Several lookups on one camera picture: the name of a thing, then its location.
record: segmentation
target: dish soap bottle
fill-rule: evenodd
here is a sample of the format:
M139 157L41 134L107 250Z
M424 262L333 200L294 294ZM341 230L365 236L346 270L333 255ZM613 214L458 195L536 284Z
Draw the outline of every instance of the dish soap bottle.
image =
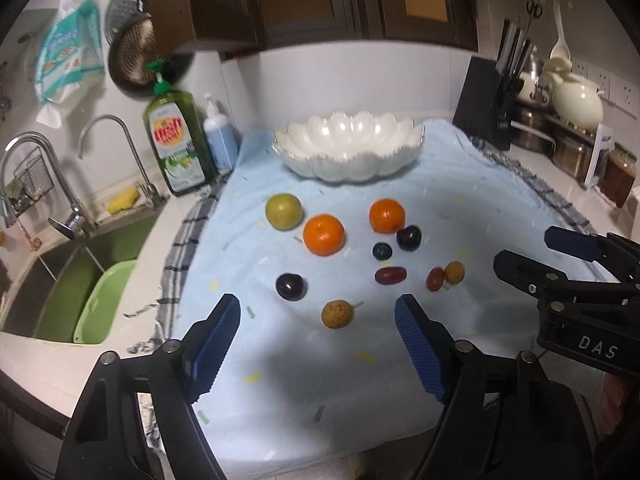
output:
M234 129L229 118L220 113L213 95L205 94L207 100L207 118L204 121L204 134L213 155L213 162L220 173L228 173L236 166L238 146Z
M175 196L184 195L216 176L209 145L196 113L193 96L174 90L162 79L164 61L146 66L156 72L156 96L143 119L164 180Z

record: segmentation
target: scissors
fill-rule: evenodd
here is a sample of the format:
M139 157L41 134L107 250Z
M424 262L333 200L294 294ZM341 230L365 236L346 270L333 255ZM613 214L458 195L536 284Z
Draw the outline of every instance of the scissors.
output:
M542 16L542 5L537 4L533 0L527 0L527 14L529 15L529 23L527 24L528 35L529 28L531 27L531 22L533 20L537 20L540 16Z

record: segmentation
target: bowl rim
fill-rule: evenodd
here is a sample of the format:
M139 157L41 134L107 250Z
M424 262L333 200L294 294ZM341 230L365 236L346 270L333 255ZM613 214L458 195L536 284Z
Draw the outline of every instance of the bowl rim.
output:
M402 144L401 146L398 146L395 150L393 150L391 153L387 153L386 155L378 155L377 153L371 151L371 150L363 150L362 152L357 152L354 153L353 155L351 155L347 160L344 159L340 159L340 158L335 158L334 156L328 155L327 153L315 153L314 155L308 156L308 157L300 157L297 156L293 153L291 153L289 150L286 150L285 148L281 147L278 145L278 137L276 137L276 133L277 132L284 132L285 134L288 134L288 131L290 129L291 126L306 126L306 124L312 119L312 118L319 118L322 120L331 120L333 119L336 115L344 115L347 118L353 119L355 116L360 115L360 114L369 114L371 117L373 118L379 118L382 117L382 115L391 115L394 120L396 121L396 123L398 124L400 121L398 120L398 118L389 112L385 112L384 114L381 115L374 115L371 112L367 112L366 110L363 110L361 112L357 112L354 115L349 115L346 112L333 112L329 117L321 117L321 116L311 116L309 117L304 123L287 123L287 127L284 130L276 130L273 133L273 140L271 141L271 148L273 149L273 151L275 151L278 155L286 155L289 158L292 158L293 160L297 161L297 162L309 162L310 160L314 160L316 158L320 158L320 159L324 159L324 160L330 160L332 162L336 162L337 164L344 164L345 162L352 160L354 158L358 158L364 155L368 155L369 153L372 154L373 156L375 156L377 159L381 159L384 160L386 158L391 158L393 156L396 156L398 153L402 152L402 150L416 150L419 149L423 144L424 144L424 134L425 134L425 130L426 130L426 126L423 124L422 126L416 126L415 125L415 121L413 118L408 117L406 119L402 119L402 121L411 121L411 128L412 130L417 130L417 129L422 129L422 132L420 134L420 139L418 140L418 142L416 142L415 144Z

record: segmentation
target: blueberry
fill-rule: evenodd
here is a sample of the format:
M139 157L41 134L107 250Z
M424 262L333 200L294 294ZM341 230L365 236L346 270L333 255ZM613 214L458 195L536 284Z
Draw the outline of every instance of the blueberry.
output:
M391 250L391 246L389 244L385 244L384 242L378 242L373 246L373 257L377 260L383 261L391 258L391 254L393 251Z
M306 283L298 274L283 274L276 280L276 291L287 301L298 301L305 297Z
M404 229L400 229L396 233L396 241L403 251L415 251L420 247L422 241L422 233L418 226L410 225Z

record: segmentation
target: white ladle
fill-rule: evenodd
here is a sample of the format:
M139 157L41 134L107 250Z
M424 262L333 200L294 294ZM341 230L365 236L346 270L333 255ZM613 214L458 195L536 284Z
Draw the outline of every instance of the white ladle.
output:
M551 49L550 57L561 57L562 59L571 61L569 45L567 45L564 40L564 28L562 28L562 16L560 15L558 0L554 0L554 16L556 17L556 28L558 29L558 42Z

